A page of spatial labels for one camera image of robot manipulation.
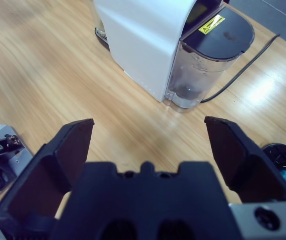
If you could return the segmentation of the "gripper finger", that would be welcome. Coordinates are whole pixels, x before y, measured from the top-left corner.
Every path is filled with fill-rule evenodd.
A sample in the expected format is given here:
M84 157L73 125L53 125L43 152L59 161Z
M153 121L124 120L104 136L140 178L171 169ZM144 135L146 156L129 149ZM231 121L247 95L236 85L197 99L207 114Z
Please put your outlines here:
M34 155L0 201L0 231L7 240L47 240L56 212L87 159L94 121L61 127Z
M213 116L204 122L225 184L243 203L286 201L286 181L236 123Z

